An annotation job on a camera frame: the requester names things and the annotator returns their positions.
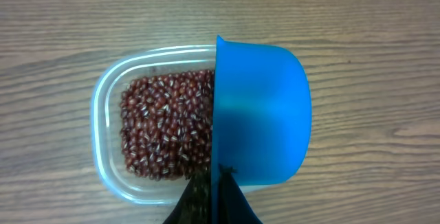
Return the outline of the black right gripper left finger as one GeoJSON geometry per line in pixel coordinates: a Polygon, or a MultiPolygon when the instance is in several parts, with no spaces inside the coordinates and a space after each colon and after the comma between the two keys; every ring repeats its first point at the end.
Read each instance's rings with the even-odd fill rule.
{"type": "Polygon", "coordinates": [[[210,170],[195,172],[163,224],[211,224],[210,170]]]}

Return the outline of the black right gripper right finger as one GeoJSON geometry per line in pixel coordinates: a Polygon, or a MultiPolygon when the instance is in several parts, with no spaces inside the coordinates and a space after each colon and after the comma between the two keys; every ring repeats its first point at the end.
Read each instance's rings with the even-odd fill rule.
{"type": "Polygon", "coordinates": [[[236,170],[219,165],[219,224],[262,224],[233,177],[236,170]]]}

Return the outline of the blue plastic measuring scoop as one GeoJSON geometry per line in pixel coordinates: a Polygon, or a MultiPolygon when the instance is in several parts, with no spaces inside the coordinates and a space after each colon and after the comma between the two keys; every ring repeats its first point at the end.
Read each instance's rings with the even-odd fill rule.
{"type": "Polygon", "coordinates": [[[296,174],[311,135],[311,92],[299,60],[273,45],[217,38],[211,190],[218,223],[219,165],[232,167],[241,191],[296,174]]]}

